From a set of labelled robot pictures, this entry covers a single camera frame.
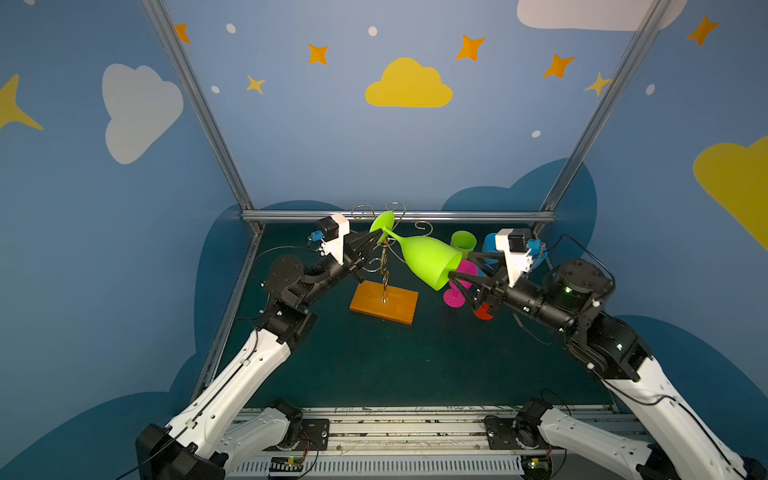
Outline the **green wine glass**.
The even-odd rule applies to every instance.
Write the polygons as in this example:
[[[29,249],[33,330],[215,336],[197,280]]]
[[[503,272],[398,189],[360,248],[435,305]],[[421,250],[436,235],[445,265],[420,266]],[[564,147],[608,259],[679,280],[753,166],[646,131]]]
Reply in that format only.
[[[383,241],[394,239],[412,273],[433,290],[441,290],[449,281],[449,273],[458,269],[462,254],[430,236],[400,236],[393,231],[394,224],[395,214],[386,211],[376,217],[370,231],[380,231]]]
[[[477,238],[469,231],[457,230],[451,235],[450,245],[462,253],[470,253],[477,246]]]

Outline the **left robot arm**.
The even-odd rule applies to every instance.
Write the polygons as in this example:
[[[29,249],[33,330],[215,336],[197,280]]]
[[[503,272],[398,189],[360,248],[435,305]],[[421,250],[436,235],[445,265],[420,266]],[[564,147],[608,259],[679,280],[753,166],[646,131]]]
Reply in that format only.
[[[142,479],[224,479],[259,452],[294,446],[303,415],[277,400],[256,418],[233,424],[265,380],[307,338],[317,316],[310,307],[349,275],[359,278],[385,233],[340,235],[307,266],[277,258],[263,281],[268,302],[229,364],[166,425],[148,425],[136,439]]]

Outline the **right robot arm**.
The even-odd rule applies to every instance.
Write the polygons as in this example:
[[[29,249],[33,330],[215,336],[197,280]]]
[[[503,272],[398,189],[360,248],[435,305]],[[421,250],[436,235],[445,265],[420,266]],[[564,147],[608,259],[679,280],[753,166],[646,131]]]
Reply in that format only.
[[[568,354],[629,407],[651,439],[615,435],[533,398],[511,420],[487,418],[490,443],[561,448],[625,479],[766,478],[759,460],[736,453],[706,425],[637,332],[605,312],[616,281],[601,262],[565,261],[537,284],[521,246],[515,230],[502,230],[495,252],[469,254],[477,274],[454,269],[447,277],[475,312],[506,306],[562,335]]]

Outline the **red wine glass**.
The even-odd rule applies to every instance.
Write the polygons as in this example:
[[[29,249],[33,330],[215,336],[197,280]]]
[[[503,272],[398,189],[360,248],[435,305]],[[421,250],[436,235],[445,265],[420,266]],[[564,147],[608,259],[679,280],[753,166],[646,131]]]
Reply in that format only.
[[[475,310],[474,315],[483,321],[490,321],[494,318],[491,306],[488,303],[484,303],[481,307]]]

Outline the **blue wine glass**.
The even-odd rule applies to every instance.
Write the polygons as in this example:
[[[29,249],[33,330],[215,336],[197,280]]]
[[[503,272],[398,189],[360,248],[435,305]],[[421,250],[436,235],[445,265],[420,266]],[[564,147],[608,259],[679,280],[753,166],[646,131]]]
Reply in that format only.
[[[536,256],[535,262],[532,265],[533,269],[536,269],[547,257],[547,246],[542,240],[539,240],[539,252]]]
[[[496,248],[496,234],[495,233],[489,233],[483,242],[482,245],[482,252],[483,253],[497,253],[498,250]]]

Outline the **pink wine glass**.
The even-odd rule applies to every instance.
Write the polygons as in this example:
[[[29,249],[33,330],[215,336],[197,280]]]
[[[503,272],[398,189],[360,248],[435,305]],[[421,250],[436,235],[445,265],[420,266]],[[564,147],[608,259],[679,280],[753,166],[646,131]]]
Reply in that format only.
[[[457,273],[465,273],[469,275],[477,275],[478,268],[467,259],[460,262]],[[470,282],[464,280],[450,280],[448,283],[449,289],[443,294],[444,303],[451,308],[460,308],[466,303],[466,298],[462,293],[460,286],[464,289],[468,289],[472,286]]]

